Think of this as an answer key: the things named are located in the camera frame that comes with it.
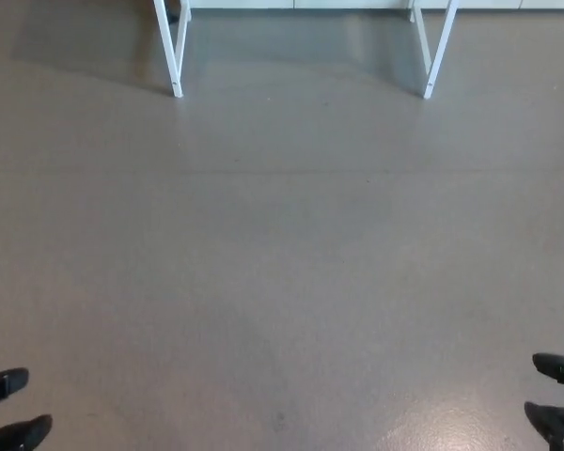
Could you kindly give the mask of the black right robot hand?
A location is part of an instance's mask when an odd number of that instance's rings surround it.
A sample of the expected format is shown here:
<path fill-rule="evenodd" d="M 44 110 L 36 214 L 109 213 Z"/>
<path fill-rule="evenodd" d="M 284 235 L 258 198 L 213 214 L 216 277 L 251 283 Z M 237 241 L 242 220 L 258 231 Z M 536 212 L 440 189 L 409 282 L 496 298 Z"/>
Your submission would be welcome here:
<path fill-rule="evenodd" d="M 564 356 L 535 353 L 532 362 L 538 372 L 564 385 Z M 527 401 L 525 415 L 531 426 L 547 442 L 550 450 L 564 451 L 564 407 L 539 405 Z"/>

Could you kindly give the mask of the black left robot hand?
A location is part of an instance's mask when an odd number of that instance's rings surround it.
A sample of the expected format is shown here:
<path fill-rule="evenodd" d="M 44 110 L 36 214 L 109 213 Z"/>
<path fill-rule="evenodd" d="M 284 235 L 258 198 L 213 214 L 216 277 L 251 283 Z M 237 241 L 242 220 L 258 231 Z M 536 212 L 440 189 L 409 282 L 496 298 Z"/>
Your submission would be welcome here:
<path fill-rule="evenodd" d="M 29 382 L 29 370 L 15 367 L 0 371 L 0 402 L 23 390 Z M 50 434 L 53 417 L 43 414 L 0 427 L 0 451 L 36 450 Z"/>

